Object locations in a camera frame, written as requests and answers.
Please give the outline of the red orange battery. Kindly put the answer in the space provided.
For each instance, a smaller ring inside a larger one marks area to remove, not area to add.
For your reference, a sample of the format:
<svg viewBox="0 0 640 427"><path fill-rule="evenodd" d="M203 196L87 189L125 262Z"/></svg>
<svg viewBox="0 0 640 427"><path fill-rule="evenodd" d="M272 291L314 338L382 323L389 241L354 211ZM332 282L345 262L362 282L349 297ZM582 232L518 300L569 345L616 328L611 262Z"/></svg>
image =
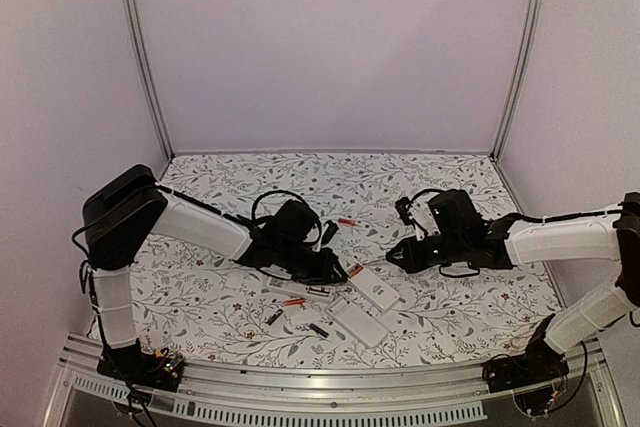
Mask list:
<svg viewBox="0 0 640 427"><path fill-rule="evenodd" d="M286 307L289 307L289 306L303 305L305 302L306 302L306 299L297 298L297 299L287 300L283 303L283 305Z"/></svg>
<svg viewBox="0 0 640 427"><path fill-rule="evenodd" d="M357 221L354 221L354 220L352 220L352 219L347 219L347 218L339 218L339 219L338 219L338 222L339 222L340 224L343 224L343 225L349 225L349 226L355 226L355 225L357 225Z"/></svg>

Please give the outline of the white remote with display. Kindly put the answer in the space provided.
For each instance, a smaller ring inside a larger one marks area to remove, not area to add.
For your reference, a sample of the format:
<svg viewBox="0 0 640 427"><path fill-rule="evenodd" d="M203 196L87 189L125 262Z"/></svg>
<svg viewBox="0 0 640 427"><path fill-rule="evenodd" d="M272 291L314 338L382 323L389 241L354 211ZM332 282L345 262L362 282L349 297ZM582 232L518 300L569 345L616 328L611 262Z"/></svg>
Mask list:
<svg viewBox="0 0 640 427"><path fill-rule="evenodd" d="M335 298L335 289L328 286L308 286L300 283L268 277L265 288L272 293L304 298L329 304Z"/></svg>

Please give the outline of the white remote with green logo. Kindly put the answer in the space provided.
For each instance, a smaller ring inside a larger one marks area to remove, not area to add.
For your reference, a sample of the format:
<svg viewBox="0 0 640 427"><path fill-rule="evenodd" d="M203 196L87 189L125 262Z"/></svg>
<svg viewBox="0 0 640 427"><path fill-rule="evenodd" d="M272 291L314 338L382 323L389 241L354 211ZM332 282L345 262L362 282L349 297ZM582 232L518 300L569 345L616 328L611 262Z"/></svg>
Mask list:
<svg viewBox="0 0 640 427"><path fill-rule="evenodd" d="M399 292L368 267L362 265L363 269L349 278L351 266L346 270L349 284L380 312L385 313L398 303Z"/></svg>

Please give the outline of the white remote control back up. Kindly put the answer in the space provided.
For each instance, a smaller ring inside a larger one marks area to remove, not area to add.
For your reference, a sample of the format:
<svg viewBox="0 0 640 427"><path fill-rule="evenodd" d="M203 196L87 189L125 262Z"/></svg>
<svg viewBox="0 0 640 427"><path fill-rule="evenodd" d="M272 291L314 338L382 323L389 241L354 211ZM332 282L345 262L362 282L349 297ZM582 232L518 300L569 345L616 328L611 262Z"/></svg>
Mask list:
<svg viewBox="0 0 640 427"><path fill-rule="evenodd" d="M388 336L384 325L344 297L336 297L327 306L326 312L366 347L374 348Z"/></svg>

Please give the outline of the white battery cover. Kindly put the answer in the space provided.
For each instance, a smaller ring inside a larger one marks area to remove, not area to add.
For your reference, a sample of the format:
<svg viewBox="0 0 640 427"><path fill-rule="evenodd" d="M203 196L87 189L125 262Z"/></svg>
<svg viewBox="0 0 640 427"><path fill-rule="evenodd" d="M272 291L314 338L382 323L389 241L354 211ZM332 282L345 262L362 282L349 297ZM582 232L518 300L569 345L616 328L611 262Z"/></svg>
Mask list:
<svg viewBox="0 0 640 427"><path fill-rule="evenodd" d="M225 276L224 286L226 289L239 290L243 283L244 274L241 270L230 270Z"/></svg>

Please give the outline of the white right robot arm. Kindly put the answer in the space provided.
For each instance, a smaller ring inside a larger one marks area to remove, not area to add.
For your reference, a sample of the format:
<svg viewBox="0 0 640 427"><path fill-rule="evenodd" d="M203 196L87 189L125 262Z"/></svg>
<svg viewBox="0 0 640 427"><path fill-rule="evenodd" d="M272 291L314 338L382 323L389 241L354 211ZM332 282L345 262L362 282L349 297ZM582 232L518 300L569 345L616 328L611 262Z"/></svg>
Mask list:
<svg viewBox="0 0 640 427"><path fill-rule="evenodd" d="M434 190L427 205L437 232L418 232L386 255L409 274L464 263L472 270L512 269L537 262L596 259L620 272L579 301L545 320L530 339L517 374L537 383L552 371L556 356L639 308L639 195L599 211L534 218L510 213L482 218L464 190Z"/></svg>

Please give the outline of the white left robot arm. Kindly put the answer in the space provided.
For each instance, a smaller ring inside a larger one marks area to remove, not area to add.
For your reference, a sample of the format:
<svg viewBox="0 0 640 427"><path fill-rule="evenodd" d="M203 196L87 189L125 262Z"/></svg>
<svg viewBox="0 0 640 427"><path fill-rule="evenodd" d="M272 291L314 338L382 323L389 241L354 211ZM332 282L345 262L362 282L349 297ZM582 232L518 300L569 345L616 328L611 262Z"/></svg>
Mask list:
<svg viewBox="0 0 640 427"><path fill-rule="evenodd" d="M208 250L257 271L276 267L306 286L342 284L347 274L324 241L320 216L288 192L273 214L224 213L160 184L145 165L135 165L91 195L83 225L72 241L85 255L87 286L111 366L128 381L148 373L148 359L134 346L130 268L153 237Z"/></svg>

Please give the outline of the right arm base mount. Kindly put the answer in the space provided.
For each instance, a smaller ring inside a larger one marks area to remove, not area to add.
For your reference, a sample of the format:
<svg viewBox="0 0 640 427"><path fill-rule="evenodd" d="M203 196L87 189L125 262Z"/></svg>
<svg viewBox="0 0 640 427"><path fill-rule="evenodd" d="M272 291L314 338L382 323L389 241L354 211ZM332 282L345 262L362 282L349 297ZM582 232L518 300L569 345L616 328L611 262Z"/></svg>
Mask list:
<svg viewBox="0 0 640 427"><path fill-rule="evenodd" d="M538 417L551 412L558 400L569 367L563 355L555 352L498 354L482 364L482 378L490 393L526 391L513 397L516 407L526 416Z"/></svg>

